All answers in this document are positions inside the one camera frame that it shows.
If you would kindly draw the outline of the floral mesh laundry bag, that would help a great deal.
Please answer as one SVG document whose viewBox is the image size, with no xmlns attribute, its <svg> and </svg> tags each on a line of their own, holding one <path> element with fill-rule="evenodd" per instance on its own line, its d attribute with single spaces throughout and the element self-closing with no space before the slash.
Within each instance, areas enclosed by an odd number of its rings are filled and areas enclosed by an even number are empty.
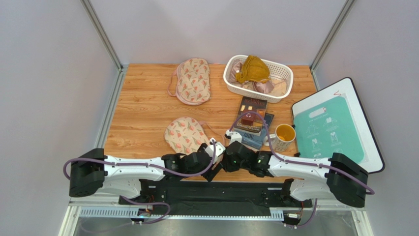
<svg viewBox="0 0 419 236">
<path fill-rule="evenodd" d="M 214 134 L 219 135 L 222 140 L 218 141 L 225 144 L 224 136 L 213 130 L 206 121 L 191 117 L 180 117 L 172 121 L 165 129 L 164 139 L 175 153 L 191 154 L 196 152 L 202 144 L 210 143 L 203 128 L 204 125 Z"/>
</svg>

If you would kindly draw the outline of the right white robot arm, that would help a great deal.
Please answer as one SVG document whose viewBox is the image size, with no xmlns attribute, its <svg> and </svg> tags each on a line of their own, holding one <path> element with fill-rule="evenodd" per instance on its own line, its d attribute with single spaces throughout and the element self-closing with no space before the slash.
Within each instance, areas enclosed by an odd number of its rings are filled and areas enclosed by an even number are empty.
<svg viewBox="0 0 419 236">
<path fill-rule="evenodd" d="M 253 151 L 238 141 L 230 143 L 222 160 L 226 172 L 247 170 L 257 177 L 288 177 L 285 195 L 298 201 L 336 199 L 351 206 L 365 206 L 368 171 L 341 153 L 330 158 L 307 159 L 272 151 Z"/>
</svg>

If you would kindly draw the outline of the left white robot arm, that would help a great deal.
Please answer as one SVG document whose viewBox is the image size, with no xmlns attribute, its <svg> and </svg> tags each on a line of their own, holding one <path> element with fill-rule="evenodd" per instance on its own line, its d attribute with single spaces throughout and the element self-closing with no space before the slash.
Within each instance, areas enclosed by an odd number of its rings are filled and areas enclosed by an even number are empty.
<svg viewBox="0 0 419 236">
<path fill-rule="evenodd" d="M 190 154 L 175 153 L 151 159 L 126 159 L 105 155 L 95 148 L 68 160 L 63 167 L 70 181 L 69 196 L 87 197 L 95 193 L 137 198 L 146 181 L 180 181 L 202 176 L 211 181 L 215 166 L 225 152 L 221 142 L 202 144 Z"/>
</svg>

